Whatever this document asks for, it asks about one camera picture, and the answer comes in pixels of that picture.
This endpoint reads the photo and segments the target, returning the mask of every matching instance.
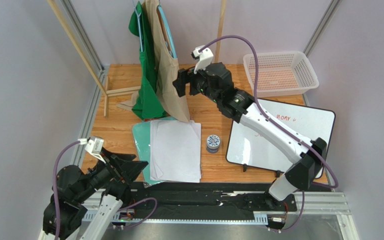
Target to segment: stack of paper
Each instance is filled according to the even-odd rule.
[[[200,182],[200,123],[169,120],[150,122],[150,179]]]

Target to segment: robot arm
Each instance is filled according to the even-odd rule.
[[[57,193],[60,218],[56,219],[54,197],[44,210],[42,230],[47,239],[55,239],[56,221],[60,221],[59,239],[75,239],[87,209],[82,203],[98,189],[105,188],[96,217],[82,239],[100,239],[114,214],[123,203],[130,203],[131,184],[148,165],[133,161],[134,154],[113,153],[103,147],[104,140],[92,136],[85,150],[99,159],[93,169],[84,174],[76,165],[63,167],[57,173]]]
[[[186,84],[190,83],[190,95],[205,95],[217,104],[217,108],[224,116],[261,134],[287,156],[293,165],[272,183],[267,191],[268,198],[282,201],[297,190],[309,189],[322,168],[322,163],[317,156],[264,117],[259,111],[254,97],[246,91],[234,87],[232,74],[225,65],[221,62],[211,63],[209,60],[213,58],[211,50],[206,48],[202,52],[198,52],[196,49],[192,53],[195,59],[199,59],[196,66],[180,69],[177,79],[173,82],[179,97],[186,94]],[[302,142],[307,143],[324,159],[326,158],[327,143],[323,139],[318,138],[313,141],[277,120],[264,108],[263,110],[269,118],[297,136]]]

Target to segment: cable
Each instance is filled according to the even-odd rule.
[[[117,211],[117,212],[121,212],[121,211],[125,211],[125,210],[128,210],[128,209],[131,209],[131,208],[133,208],[133,207],[135,207],[135,206],[137,206],[137,205],[139,205],[139,204],[142,204],[142,203],[144,203],[144,202],[146,202],[146,201],[149,201],[149,200],[152,200],[152,201],[155,202],[155,206],[153,206],[152,211],[151,211],[145,218],[143,218],[142,220],[140,220],[140,221],[138,221],[138,222],[136,222],[136,223],[134,223],[134,224],[131,224],[131,225],[128,225],[128,226],[124,226],[123,229],[131,229],[131,228],[134,228],[134,227],[136,227],[136,226],[142,224],[144,221],[148,220],[148,219],[152,216],[152,214],[154,214],[155,210],[157,209],[158,201],[157,201],[157,199],[154,198],[154,197],[148,197],[148,198],[144,198],[144,199],[142,199],[142,200],[140,200],[140,201],[138,201],[138,202],[136,202],[136,203],[133,203],[133,204],[131,204],[131,205],[129,205],[129,206],[126,206],[126,207],[124,207],[124,208],[120,208],[120,209]]]
[[[283,218],[284,218],[284,221],[287,222],[288,206],[286,202],[283,202],[283,204],[285,205],[285,215],[283,216]]]
[[[79,144],[80,141],[74,141],[73,143],[69,144],[66,146],[57,156],[56,162],[54,163],[54,168],[53,168],[53,198],[54,198],[54,207],[56,208],[56,233],[54,235],[54,240],[59,239],[59,233],[61,231],[61,209],[59,206],[59,194],[58,194],[58,183],[57,183],[57,178],[58,178],[58,165],[59,162],[62,158],[62,155],[72,146],[75,146]]]
[[[258,110],[260,111],[260,113],[268,120],[270,121],[273,125],[275,125],[277,128],[279,128],[280,130],[282,130],[284,133],[286,133],[288,136],[290,136],[292,139],[294,139],[295,141],[297,141],[298,143],[302,144],[303,146],[305,146],[307,149],[309,149],[313,154],[315,154],[315,156],[320,160],[320,162],[324,165],[324,167],[328,170],[329,174],[331,175],[332,179],[334,180],[334,185],[330,185],[330,184],[323,184],[323,183],[319,183],[319,182],[313,182],[312,184],[314,185],[317,185],[317,186],[322,186],[322,187],[326,187],[326,188],[332,188],[332,189],[335,189],[339,186],[339,181],[337,180],[337,177],[336,175],[334,174],[333,170],[331,169],[331,167],[327,164],[327,162],[325,161],[325,159],[315,150],[313,149],[311,146],[309,146],[307,143],[301,141],[298,137],[296,137],[294,134],[292,134],[291,132],[289,132],[288,130],[286,130],[285,128],[283,128],[281,125],[279,125],[275,120],[273,120],[272,118],[269,117],[269,115],[267,115],[265,113],[265,111],[262,109],[262,106],[260,106],[260,103],[259,103],[259,98],[257,97],[257,84],[258,84],[258,81],[259,81],[259,62],[258,62],[258,57],[257,57],[257,53],[256,53],[256,50],[254,49],[253,45],[251,44],[250,41],[248,41],[247,39],[245,39],[244,37],[242,36],[238,36],[238,35],[226,35],[226,36],[221,36],[221,37],[218,37],[216,39],[214,39],[213,41],[207,43],[205,46],[203,46],[201,49],[198,50],[198,52],[202,52],[204,49],[208,48],[210,45],[214,44],[215,42],[218,42],[220,40],[223,40],[223,39],[239,39],[239,40],[242,40],[244,41],[250,48],[251,48],[251,51],[252,51],[252,54],[254,56],[254,62],[255,62],[255,79],[254,79],[254,102],[255,104],[257,105],[257,108]],[[302,214],[303,214],[303,211],[304,211],[304,206],[305,206],[305,192],[303,191],[303,200],[301,202],[301,210],[300,210],[300,213],[298,215],[298,218],[297,220],[288,228],[282,230],[282,231],[289,231],[291,230],[293,227],[295,227],[297,225],[297,223],[299,222],[299,219],[302,217]]]
[[[281,232],[288,232],[288,231],[290,231],[291,229],[293,229],[299,223],[300,218],[302,218],[303,211],[305,210],[305,191],[302,191],[301,193],[302,193],[303,197],[302,197],[302,200],[301,200],[301,209],[300,209],[300,213],[298,214],[297,220],[295,220],[295,222],[291,226],[289,226],[289,227],[287,227],[285,229],[282,229]]]
[[[133,219],[133,216],[136,215],[136,209],[133,209],[133,215],[131,215],[131,214],[129,213],[129,211],[126,211],[126,213],[127,213],[127,216],[130,218],[130,220],[132,220],[132,219]]]

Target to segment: metal floor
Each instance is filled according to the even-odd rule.
[[[288,225],[295,221],[288,216]],[[83,222],[78,239],[89,222]],[[102,240],[342,240],[335,215],[304,215],[292,231],[277,234],[265,226],[227,224],[143,223],[126,231],[108,230]]]

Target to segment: wooden table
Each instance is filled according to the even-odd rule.
[[[189,68],[192,65],[181,65],[180,68]],[[243,65],[227,64],[232,72],[235,87],[252,93],[247,81]],[[120,89],[139,86],[142,79],[142,70],[139,64],[112,64],[108,71],[109,89]],[[243,167],[229,163],[226,153],[231,132],[232,120],[224,117],[216,105],[205,96],[187,96],[191,118],[201,123],[201,182],[229,182],[229,183],[271,183],[275,179],[275,172],[255,167],[249,167],[243,172]],[[118,108],[117,103],[128,100],[130,96],[112,97],[109,100],[108,118],[103,117],[104,97],[100,99],[97,115],[91,131],[92,135],[104,139],[103,146],[111,152],[136,154],[136,145],[133,138],[132,127],[141,120],[132,112]],[[279,102],[304,105],[301,95],[269,97],[267,99]],[[217,153],[209,153],[206,150],[208,135],[216,134],[221,137],[221,148]],[[94,167],[96,158],[85,155],[82,170]],[[327,182],[325,174],[317,182]]]

